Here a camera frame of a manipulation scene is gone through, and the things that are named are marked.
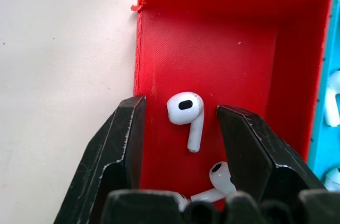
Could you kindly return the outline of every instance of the red 3d-printed tray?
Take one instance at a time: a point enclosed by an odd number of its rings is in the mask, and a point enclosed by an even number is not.
[[[259,113],[306,159],[331,2],[139,0],[134,94],[147,96],[141,187],[188,197],[212,188],[209,169],[226,159],[217,105]],[[186,148],[190,125],[168,120],[166,102],[181,91],[205,102],[198,153]]]

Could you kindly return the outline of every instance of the red box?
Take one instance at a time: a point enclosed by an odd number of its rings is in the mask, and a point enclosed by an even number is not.
[[[331,2],[139,0],[134,95],[147,96],[141,187],[185,196],[213,187],[209,169],[226,159],[217,105],[259,113],[306,160]],[[167,117],[167,100],[181,91],[205,102],[198,153],[186,148],[190,125]]]

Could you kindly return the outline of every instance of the white table surface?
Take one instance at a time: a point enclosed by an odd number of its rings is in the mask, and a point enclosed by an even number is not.
[[[132,96],[137,0],[0,0],[0,223],[53,223],[87,143]]]

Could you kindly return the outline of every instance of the red tray wall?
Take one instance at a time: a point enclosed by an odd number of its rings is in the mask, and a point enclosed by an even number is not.
[[[141,187],[185,196],[212,188],[209,169],[226,160],[217,105],[259,113],[306,160],[331,1],[139,0],[134,94],[147,96]],[[198,153],[186,148],[189,125],[167,117],[167,100],[181,91],[205,102]]]

